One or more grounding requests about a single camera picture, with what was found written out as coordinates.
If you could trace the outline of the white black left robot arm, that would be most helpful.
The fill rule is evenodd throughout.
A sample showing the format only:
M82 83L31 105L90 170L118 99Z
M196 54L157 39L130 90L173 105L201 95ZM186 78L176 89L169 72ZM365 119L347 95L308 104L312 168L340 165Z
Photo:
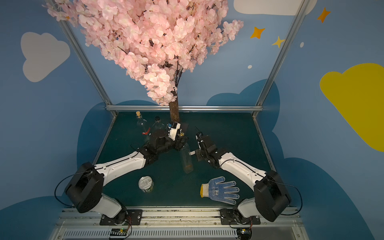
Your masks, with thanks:
M159 155L175 149L179 151L188 137L176 131L157 130L150 140L133 153L117 160L92 165L81 165L65 188L65 194L79 213L98 212L123 225L128 221L126 207L118 200L103 194L109 182L135 170L142 169L158 160Z

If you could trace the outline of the clear square glass bottle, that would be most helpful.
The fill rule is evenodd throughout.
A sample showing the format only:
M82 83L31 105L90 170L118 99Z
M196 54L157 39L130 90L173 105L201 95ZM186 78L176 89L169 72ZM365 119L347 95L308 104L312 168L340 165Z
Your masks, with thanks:
M180 149L181 161L183 170L186 174L191 173L194 170L192 156L190 155L190 146L188 143L185 143L184 146Z

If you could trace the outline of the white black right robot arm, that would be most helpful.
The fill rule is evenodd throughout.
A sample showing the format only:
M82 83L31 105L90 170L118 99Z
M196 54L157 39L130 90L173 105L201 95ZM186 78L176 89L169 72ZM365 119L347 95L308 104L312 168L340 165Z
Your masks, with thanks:
M254 168L233 153L217 148L209 136L198 133L196 139L199 148L195 154L199 160L207 161L215 169L231 173L254 192L254 197L238 203L240 189L235 181L227 182L225 177L217 177L202 184L201 197L233 205L235 221L238 224L244 224L248 218L258 215L274 222L290 205L292 199L287 186L277 172Z

